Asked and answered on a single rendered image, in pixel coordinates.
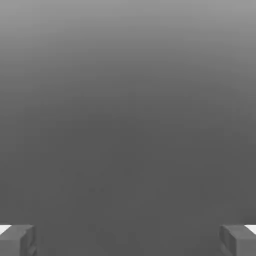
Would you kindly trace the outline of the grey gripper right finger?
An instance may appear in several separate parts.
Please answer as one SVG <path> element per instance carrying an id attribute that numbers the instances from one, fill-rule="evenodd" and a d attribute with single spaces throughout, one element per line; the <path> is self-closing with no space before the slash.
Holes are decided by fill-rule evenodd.
<path id="1" fill-rule="evenodd" d="M 221 225 L 222 256 L 256 256 L 256 224 Z"/>

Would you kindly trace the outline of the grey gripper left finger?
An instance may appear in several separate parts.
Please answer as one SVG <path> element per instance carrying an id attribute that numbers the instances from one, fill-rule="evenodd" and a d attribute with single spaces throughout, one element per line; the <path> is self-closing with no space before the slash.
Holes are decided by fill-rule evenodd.
<path id="1" fill-rule="evenodd" d="M 0 256 L 38 256 L 36 226 L 0 224 Z"/>

